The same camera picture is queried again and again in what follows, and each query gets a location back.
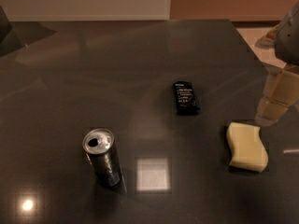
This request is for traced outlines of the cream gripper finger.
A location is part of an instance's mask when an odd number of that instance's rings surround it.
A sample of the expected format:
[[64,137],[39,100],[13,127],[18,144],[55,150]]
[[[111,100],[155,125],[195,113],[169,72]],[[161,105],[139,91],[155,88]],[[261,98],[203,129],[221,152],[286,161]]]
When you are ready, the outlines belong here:
[[299,102],[299,66],[287,64],[284,68],[267,67],[268,76],[255,122],[271,126],[278,122],[288,109]]

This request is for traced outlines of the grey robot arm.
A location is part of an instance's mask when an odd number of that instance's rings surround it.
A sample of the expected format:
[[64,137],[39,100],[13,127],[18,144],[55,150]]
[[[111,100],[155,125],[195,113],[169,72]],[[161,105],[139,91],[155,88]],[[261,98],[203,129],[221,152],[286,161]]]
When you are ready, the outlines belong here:
[[286,66],[272,69],[265,81],[255,117],[255,122],[263,127],[278,122],[299,101],[299,2],[280,21],[274,51]]

